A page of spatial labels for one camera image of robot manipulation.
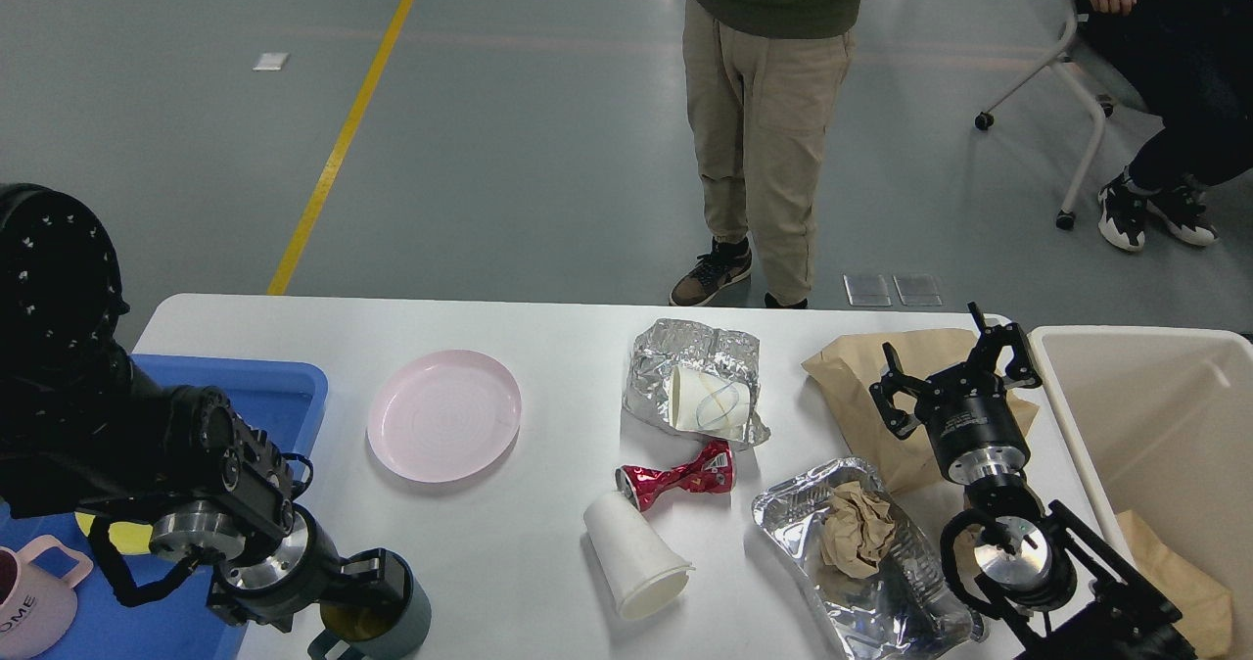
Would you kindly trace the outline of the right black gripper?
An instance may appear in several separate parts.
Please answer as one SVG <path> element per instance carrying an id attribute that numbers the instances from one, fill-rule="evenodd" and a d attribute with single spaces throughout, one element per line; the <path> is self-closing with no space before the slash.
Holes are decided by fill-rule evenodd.
<path id="1" fill-rule="evenodd" d="M 990 324 L 975 302 L 967 304 L 979 331 L 967 366 L 950 366 L 930 382 L 903 374 L 893 344 L 881 344 L 886 364 L 870 394 L 888 432 L 905 441 L 921 420 L 896 406 L 908 394 L 928 400 L 925 425 L 937 467 L 954 485 L 974 485 L 994 473 L 1021 476 L 1030 458 L 1025 436 L 1007 406 L 1007 391 L 1042 387 L 1027 339 L 1017 322 Z"/>

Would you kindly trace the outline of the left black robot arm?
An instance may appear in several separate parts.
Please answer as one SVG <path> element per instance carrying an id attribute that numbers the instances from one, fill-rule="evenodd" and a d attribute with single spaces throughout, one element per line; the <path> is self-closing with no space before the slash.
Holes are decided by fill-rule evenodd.
<path id="1" fill-rule="evenodd" d="M 289 632 L 318 605 L 398 620 L 419 585 L 398 554 L 343 557 L 286 453 L 213 384 L 163 387 L 117 342 L 127 313 L 107 227 L 68 193 L 3 187 L 3 500 L 14 518 L 90 513 L 117 602 L 157 602 L 211 567 L 224 624 Z"/>

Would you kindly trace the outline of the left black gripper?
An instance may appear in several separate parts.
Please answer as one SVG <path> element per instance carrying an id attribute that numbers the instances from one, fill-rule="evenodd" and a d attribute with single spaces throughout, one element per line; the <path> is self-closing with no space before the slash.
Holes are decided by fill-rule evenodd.
<path id="1" fill-rule="evenodd" d="M 228 626 L 256 624 L 289 632 L 294 616 L 320 602 L 340 575 L 340 602 L 356 607 L 403 607 L 408 567 L 388 549 L 345 560 L 332 537 L 296 503 L 292 532 L 254 564 L 223 562 L 211 575 L 205 607 Z"/>

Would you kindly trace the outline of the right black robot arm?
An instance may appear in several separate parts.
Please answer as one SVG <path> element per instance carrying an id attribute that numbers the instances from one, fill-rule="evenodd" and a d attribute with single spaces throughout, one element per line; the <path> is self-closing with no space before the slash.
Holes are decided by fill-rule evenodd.
<path id="1" fill-rule="evenodd" d="M 1015 322 L 979 331 L 964 361 L 917 378 L 893 344 L 870 394 L 886 428 L 907 440 L 923 430 L 944 480 L 966 507 L 941 535 L 944 579 L 954 596 L 1002 621 L 1024 659 L 1195 659 L 1179 632 L 1182 610 L 1065 503 L 1042 503 L 1027 483 L 1031 456 L 1007 405 L 1042 379 Z"/>

